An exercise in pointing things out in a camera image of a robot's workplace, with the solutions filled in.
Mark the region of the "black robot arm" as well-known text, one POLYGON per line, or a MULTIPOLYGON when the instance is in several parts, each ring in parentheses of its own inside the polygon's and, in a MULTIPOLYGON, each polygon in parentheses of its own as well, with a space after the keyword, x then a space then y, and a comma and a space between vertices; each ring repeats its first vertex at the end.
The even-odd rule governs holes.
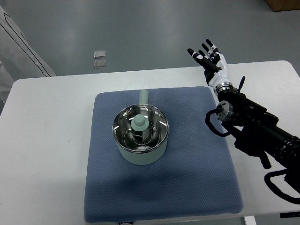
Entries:
POLYGON ((284 169, 269 172, 264 176, 268 188, 278 197, 299 204, 298 197, 292 197, 280 190, 273 177, 284 176, 284 181, 296 192, 300 190, 300 139, 277 126, 278 117, 241 93, 245 79, 238 88, 229 82, 217 87, 217 107, 206 113, 205 123, 220 137, 232 135, 235 148, 249 156, 258 157, 263 168, 270 169, 268 156, 272 156, 284 169))

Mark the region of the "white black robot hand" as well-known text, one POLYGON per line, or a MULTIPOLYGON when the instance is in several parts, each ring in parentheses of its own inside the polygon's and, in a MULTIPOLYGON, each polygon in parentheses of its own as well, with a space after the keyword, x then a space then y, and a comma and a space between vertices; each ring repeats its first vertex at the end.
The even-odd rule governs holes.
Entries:
POLYGON ((205 52, 196 52, 191 48, 188 48, 187 52, 203 67, 206 83, 216 95, 224 90, 232 90, 233 85, 229 79, 229 68, 224 55, 209 39, 206 39, 206 44, 202 43, 202 48, 205 52))

